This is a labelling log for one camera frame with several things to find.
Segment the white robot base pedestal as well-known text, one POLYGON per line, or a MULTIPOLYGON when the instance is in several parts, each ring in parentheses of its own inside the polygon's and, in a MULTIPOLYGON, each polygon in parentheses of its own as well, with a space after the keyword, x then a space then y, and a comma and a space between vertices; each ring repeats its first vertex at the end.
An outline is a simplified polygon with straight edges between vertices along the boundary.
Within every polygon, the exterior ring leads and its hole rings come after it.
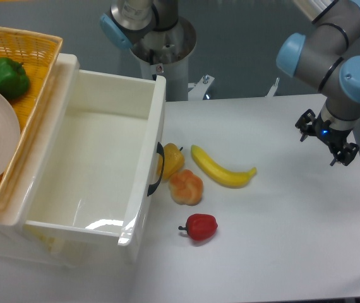
POLYGON ((189 57, 196 47, 196 31, 183 17, 164 32, 152 31, 131 49, 138 60, 142 78, 166 79, 166 100, 197 101, 209 99, 208 93, 215 78, 205 74, 197 82, 189 81, 189 57))

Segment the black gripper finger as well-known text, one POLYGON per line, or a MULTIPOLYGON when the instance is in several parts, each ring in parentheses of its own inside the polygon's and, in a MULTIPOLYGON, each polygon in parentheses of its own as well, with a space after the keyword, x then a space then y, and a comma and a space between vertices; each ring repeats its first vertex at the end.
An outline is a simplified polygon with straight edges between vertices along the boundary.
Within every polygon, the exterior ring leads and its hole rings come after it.
POLYGON ((303 142, 308 136, 316 136, 313 123, 316 121, 315 113, 308 109, 295 123, 296 129, 301 133, 300 142, 303 142))
POLYGON ((336 163, 348 166, 355 159, 359 151, 359 145, 345 142, 342 146, 330 145, 329 150, 333 155, 330 166, 334 166, 336 163))

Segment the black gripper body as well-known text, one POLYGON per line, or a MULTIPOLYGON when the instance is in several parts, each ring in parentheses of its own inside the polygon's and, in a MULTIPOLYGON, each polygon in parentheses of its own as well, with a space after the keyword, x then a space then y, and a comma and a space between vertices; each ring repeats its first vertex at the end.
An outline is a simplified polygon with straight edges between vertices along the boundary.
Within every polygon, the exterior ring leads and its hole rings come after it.
POLYGON ((316 137, 326 144, 331 152, 340 152, 347 142, 348 130, 340 131, 331 128, 329 120, 323 120, 321 114, 315 119, 313 128, 316 137))

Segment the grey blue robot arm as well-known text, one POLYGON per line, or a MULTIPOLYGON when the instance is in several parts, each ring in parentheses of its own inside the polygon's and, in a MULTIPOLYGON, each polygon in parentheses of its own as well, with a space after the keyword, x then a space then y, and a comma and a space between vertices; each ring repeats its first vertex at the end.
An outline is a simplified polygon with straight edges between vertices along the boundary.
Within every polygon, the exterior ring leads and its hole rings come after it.
MULTIPOLYGON (((310 36, 292 34, 276 64, 326 98, 319 114, 306 111, 296 127, 303 137, 326 144, 334 162, 349 165, 359 151, 347 137, 360 120, 360 56, 343 55, 360 37, 360 1, 296 1, 296 6, 316 29, 310 36)), ((116 47, 132 52, 144 78, 166 78, 168 100, 188 99, 196 32, 180 17, 177 1, 114 1, 100 27, 116 47)))

